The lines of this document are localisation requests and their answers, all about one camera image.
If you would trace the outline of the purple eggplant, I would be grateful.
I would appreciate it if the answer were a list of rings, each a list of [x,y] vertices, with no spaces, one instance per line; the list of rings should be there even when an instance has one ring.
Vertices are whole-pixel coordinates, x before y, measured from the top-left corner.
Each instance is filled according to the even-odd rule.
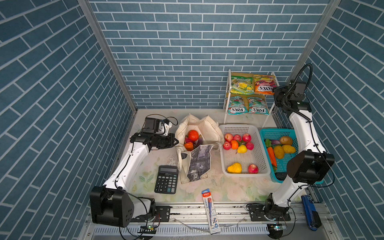
[[[202,144],[203,144],[203,136],[199,135],[199,138],[198,138],[198,140],[196,142],[195,148],[198,148]]]

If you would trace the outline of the beige canvas tote bag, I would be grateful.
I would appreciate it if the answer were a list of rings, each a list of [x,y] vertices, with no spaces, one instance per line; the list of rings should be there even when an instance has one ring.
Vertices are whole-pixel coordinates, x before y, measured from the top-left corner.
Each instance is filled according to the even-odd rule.
[[[203,144],[189,152],[184,144],[190,130],[196,130],[203,136]],[[180,123],[175,137],[179,140],[176,151],[181,183],[187,184],[206,179],[212,167],[211,152],[222,147],[225,142],[219,124],[210,116],[199,119],[189,114]]]

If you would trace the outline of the orange pumpkin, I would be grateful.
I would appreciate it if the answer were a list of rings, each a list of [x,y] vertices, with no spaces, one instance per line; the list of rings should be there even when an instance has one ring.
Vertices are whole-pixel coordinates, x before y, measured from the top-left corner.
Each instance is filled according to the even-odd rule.
[[[186,148],[187,151],[193,151],[195,149],[195,145],[193,142],[188,142],[184,144],[184,147]]]

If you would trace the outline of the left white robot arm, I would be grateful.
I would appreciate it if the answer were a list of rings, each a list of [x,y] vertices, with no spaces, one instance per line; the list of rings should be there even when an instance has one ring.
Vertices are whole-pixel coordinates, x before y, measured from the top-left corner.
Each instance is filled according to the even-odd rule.
[[[179,143],[174,133],[135,133],[130,138],[128,152],[112,175],[90,192],[92,221],[95,224],[125,228],[136,219],[150,220],[156,211],[151,198],[139,198],[129,192],[133,178],[152,148],[173,148]]]

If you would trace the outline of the green yellow candy bag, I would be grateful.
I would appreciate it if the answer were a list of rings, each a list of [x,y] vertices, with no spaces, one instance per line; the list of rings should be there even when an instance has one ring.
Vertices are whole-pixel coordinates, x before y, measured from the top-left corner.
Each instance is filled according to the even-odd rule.
[[[238,95],[254,94],[253,77],[231,76],[231,93]]]

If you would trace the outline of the red tomato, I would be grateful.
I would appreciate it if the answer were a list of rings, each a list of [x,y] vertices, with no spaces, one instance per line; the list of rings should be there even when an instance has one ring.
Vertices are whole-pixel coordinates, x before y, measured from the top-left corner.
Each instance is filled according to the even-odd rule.
[[[190,130],[188,132],[188,138],[189,140],[195,142],[199,139],[200,134],[196,130]]]

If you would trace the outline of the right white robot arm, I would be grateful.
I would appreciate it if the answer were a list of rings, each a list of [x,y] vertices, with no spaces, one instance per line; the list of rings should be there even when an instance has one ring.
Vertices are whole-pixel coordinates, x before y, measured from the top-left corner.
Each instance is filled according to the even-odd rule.
[[[317,136],[310,104],[303,102],[304,92],[296,94],[293,87],[282,86],[274,89],[274,98],[277,107],[291,112],[298,154],[288,161],[285,180],[265,202],[264,215],[271,221],[286,214],[300,191],[321,181],[335,162]]]

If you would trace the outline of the orange Fox's candy bag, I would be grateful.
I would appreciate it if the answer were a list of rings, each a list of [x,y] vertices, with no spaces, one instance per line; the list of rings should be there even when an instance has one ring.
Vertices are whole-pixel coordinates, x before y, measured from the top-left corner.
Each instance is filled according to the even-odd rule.
[[[273,95],[277,87],[276,77],[273,75],[254,75],[255,93],[261,95]]]

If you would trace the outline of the pink dragon fruit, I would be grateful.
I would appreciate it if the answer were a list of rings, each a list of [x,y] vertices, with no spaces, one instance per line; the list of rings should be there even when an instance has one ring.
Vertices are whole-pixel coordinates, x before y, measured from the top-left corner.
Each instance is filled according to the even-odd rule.
[[[193,142],[193,141],[190,140],[188,137],[185,137],[185,143],[190,143],[190,142]]]

